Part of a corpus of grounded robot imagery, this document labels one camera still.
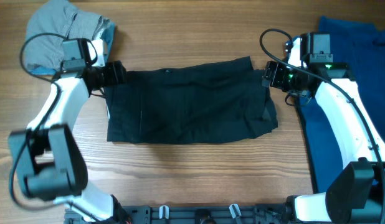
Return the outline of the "black shorts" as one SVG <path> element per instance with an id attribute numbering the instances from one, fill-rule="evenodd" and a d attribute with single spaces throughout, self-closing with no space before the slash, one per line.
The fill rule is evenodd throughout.
<path id="1" fill-rule="evenodd" d="M 270 90 L 249 57 L 186 68 L 128 71 L 105 89 L 110 142 L 222 144 L 278 126 Z"/>

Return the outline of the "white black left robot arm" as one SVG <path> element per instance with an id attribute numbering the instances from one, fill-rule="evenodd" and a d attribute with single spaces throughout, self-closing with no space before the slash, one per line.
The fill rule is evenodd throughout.
<path id="1" fill-rule="evenodd" d="M 56 73 L 50 95 L 40 113 L 26 129 L 13 131 L 8 138 L 13 158 L 9 193 L 24 210 L 36 211 L 20 203 L 14 193 L 14 179 L 27 198 L 47 202 L 46 208 L 65 205 L 87 223 L 131 223 L 118 200 L 88 180 L 86 163 L 72 135 L 84 103 L 95 90 L 126 82 L 120 61 L 103 67 L 81 67 Z"/>

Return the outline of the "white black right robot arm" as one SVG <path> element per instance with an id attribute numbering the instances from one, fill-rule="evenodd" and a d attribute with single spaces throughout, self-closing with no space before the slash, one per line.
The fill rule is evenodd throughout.
<path id="1" fill-rule="evenodd" d="M 345 63 L 311 63 L 305 69 L 269 61 L 263 85 L 311 95 L 337 142 L 343 169 L 323 193 L 289 196 L 287 223 L 385 223 L 385 143 L 379 137 Z"/>

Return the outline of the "folded blue jeans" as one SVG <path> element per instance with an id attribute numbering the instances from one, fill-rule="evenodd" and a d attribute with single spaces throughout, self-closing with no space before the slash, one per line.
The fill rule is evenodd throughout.
<path id="1" fill-rule="evenodd" d="M 115 32 L 115 24 L 108 19 L 104 20 L 92 32 L 88 25 L 81 28 L 72 28 L 67 37 L 76 39 L 77 37 L 85 37 L 92 34 L 92 40 L 88 43 L 90 56 L 95 57 L 98 54 L 98 60 L 94 66 L 101 66 L 108 62 L 111 51 L 113 36 Z M 36 38 L 25 48 L 24 65 L 28 72 L 34 75 L 54 75 L 60 70 L 61 62 L 64 60 L 64 52 L 62 48 L 63 39 L 55 36 L 44 35 Z"/>

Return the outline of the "folded grey jeans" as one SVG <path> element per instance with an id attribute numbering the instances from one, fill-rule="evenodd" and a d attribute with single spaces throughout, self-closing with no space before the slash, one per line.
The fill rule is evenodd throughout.
<path id="1" fill-rule="evenodd" d="M 85 25 L 88 25 L 90 31 L 93 32 L 106 19 L 111 21 L 109 18 L 94 12 L 80 10 L 67 0 L 50 0 L 29 19 L 26 39 L 28 40 L 37 34 L 60 37 L 61 39 L 68 38 L 67 34 L 72 28 L 81 28 Z M 90 34 L 82 38 L 92 40 L 92 36 Z"/>

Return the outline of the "dark blue garment pile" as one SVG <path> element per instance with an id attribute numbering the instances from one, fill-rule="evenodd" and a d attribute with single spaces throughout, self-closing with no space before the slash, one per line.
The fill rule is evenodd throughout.
<path id="1" fill-rule="evenodd" d="M 334 72 L 299 112 L 318 192 L 294 197 L 298 222 L 385 223 L 385 30 L 323 16 Z"/>

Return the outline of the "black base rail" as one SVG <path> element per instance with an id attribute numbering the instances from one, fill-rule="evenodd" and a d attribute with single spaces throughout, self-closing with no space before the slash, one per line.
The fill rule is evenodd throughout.
<path id="1" fill-rule="evenodd" d="M 200 223 L 244 223 L 276 224 L 300 223 L 284 204 L 257 204 L 253 206 L 209 207 L 161 207 L 126 206 L 121 211 L 119 223 L 136 224 L 200 224 Z"/>

